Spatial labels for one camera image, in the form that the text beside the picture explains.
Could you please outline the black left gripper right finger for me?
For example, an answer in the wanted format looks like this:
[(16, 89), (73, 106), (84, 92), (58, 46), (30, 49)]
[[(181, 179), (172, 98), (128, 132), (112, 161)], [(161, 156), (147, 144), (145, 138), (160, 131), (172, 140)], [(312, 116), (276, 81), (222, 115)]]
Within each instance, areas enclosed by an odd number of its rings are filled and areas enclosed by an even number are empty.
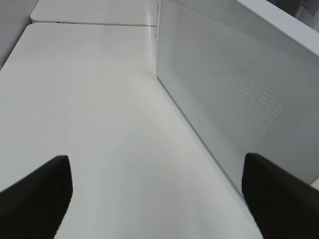
[(242, 194), (265, 239), (317, 239), (319, 192), (257, 153), (247, 153)]

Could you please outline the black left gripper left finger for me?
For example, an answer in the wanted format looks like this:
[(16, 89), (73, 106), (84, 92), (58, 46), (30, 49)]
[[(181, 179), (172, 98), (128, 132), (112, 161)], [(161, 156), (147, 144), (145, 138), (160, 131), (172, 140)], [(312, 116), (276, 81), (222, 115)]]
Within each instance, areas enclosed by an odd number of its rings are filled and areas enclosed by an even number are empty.
[(73, 194), (68, 156), (49, 160), (0, 193), (2, 239), (52, 239)]

